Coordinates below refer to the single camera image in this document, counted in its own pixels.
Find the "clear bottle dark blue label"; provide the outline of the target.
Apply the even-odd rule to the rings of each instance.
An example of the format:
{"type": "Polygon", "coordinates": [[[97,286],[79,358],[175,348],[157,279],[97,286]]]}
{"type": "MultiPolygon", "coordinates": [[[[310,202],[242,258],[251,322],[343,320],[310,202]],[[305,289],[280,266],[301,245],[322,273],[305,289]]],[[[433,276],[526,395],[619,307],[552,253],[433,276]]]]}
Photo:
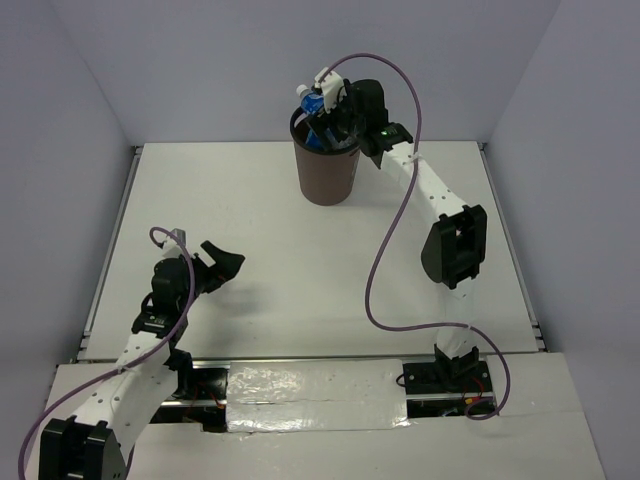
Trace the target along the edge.
{"type": "Polygon", "coordinates": [[[328,126],[322,95],[304,84],[296,88],[296,94],[300,99],[300,107],[305,114],[304,122],[308,115],[315,115],[322,118],[328,126]]]}

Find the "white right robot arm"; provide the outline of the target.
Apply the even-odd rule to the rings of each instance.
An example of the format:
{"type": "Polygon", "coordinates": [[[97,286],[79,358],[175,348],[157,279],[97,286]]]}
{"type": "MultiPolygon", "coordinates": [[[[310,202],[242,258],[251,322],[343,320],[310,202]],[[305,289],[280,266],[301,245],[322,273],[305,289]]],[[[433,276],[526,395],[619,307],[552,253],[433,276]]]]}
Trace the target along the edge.
{"type": "Polygon", "coordinates": [[[479,362],[470,324],[475,280],[486,256],[487,213],[457,196],[415,150],[413,137],[390,121],[381,84],[354,83],[336,73],[313,87],[296,89],[311,144],[325,151],[357,145],[375,166],[417,201],[428,228],[420,261],[440,288],[434,375],[444,390],[465,384],[479,362]]]}

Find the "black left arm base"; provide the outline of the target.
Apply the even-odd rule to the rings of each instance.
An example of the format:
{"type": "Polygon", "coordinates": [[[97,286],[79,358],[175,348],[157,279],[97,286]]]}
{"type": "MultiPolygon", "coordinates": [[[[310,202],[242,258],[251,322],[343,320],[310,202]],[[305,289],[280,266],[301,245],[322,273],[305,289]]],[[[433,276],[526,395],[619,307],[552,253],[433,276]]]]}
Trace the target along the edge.
{"type": "Polygon", "coordinates": [[[150,423],[198,424],[205,432],[226,432],[228,369],[195,365],[192,356],[181,350],[167,365],[177,373],[177,387],[150,423]]]}

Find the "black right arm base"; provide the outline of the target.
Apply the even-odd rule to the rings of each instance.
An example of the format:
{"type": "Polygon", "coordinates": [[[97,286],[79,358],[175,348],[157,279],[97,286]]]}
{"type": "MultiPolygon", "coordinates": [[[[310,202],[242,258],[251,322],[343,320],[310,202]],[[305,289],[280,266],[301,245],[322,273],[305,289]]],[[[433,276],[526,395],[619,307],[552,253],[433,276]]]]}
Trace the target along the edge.
{"type": "Polygon", "coordinates": [[[436,349],[433,360],[404,363],[396,384],[405,392],[410,419],[480,418],[493,415],[497,406],[487,362],[477,347],[453,360],[436,349]]]}

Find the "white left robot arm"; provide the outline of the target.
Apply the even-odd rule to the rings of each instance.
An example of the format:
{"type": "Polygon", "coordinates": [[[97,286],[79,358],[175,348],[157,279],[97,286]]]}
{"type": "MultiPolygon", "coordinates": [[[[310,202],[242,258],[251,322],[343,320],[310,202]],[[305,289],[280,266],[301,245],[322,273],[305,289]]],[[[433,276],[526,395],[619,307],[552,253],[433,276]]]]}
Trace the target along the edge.
{"type": "Polygon", "coordinates": [[[73,413],[43,428],[39,478],[127,478],[136,442],[161,404],[194,390],[192,356],[177,346],[188,311],[200,295],[234,279],[245,258],[205,241],[201,248],[212,260],[206,264],[186,251],[177,234],[169,238],[174,244],[154,266],[151,290],[115,367],[93,383],[73,413]]]}

